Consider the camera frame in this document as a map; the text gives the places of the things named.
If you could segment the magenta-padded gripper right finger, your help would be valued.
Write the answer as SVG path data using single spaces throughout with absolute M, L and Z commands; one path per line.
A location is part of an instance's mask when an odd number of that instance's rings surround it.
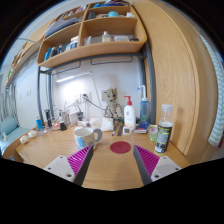
M 159 157 L 137 145 L 134 146 L 133 155 L 144 185 L 180 170 L 180 167 L 168 156 Z

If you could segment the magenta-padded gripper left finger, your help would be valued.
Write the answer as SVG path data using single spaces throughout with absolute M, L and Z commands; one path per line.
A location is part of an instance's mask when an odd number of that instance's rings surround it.
M 81 186 L 84 182 L 91 158 L 93 146 L 89 145 L 68 157 L 60 155 L 44 170 Z

